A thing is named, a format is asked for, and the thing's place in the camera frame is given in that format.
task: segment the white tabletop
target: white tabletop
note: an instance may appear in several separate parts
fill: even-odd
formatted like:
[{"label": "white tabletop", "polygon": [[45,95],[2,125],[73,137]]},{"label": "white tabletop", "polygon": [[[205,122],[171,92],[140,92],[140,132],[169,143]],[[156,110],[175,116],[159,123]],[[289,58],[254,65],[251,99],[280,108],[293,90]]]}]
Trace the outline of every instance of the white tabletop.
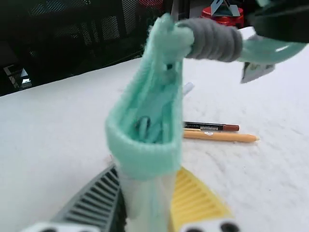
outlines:
[{"label": "white tabletop", "polygon": [[[184,120],[239,124],[254,144],[184,140],[183,165],[243,231],[309,230],[309,48],[248,84],[242,64],[184,61]],[[107,167],[104,120],[140,60],[0,98],[0,228],[48,220]]]}]

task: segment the brown pencil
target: brown pencil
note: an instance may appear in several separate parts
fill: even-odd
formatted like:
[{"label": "brown pencil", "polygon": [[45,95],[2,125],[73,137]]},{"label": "brown pencil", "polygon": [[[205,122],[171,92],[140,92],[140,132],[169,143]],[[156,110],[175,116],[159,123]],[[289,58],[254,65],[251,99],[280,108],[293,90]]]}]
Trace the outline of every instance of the brown pencil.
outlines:
[{"label": "brown pencil", "polygon": [[207,139],[207,140],[218,140],[218,141],[235,141],[251,143],[259,140],[258,137],[251,134],[235,134],[235,133],[219,133],[219,132],[204,132],[201,130],[187,130],[183,132],[184,138],[190,139]]}]

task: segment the gray plastic piece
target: gray plastic piece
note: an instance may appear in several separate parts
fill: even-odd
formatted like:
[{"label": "gray plastic piece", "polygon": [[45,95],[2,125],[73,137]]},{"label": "gray plastic piece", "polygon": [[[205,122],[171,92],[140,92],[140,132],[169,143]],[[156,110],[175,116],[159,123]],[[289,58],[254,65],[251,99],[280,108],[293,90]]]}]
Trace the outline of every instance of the gray plastic piece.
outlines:
[{"label": "gray plastic piece", "polygon": [[52,221],[93,225],[101,232],[124,232],[126,208],[114,166],[91,180]]}]

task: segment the pen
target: pen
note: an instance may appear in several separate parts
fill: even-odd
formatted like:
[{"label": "pen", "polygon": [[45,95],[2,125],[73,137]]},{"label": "pen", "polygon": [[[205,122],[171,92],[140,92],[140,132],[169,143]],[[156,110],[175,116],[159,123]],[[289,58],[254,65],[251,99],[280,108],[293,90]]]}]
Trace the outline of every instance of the pen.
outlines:
[{"label": "pen", "polygon": [[204,132],[198,129],[184,129],[184,138],[191,139],[207,139],[218,141],[235,141],[251,143],[259,140],[258,137],[251,134],[236,134],[236,133],[220,133],[220,132]]},{"label": "pen", "polygon": [[202,122],[184,122],[184,128],[200,129],[206,131],[239,131],[239,125],[202,123]]}]

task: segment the black chair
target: black chair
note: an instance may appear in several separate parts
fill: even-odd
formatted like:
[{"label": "black chair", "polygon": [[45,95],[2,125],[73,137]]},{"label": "black chair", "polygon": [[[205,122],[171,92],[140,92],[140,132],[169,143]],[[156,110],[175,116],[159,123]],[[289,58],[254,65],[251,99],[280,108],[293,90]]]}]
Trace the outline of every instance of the black chair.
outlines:
[{"label": "black chair", "polygon": [[0,40],[37,86],[142,54],[147,29],[172,0],[7,0]]}]

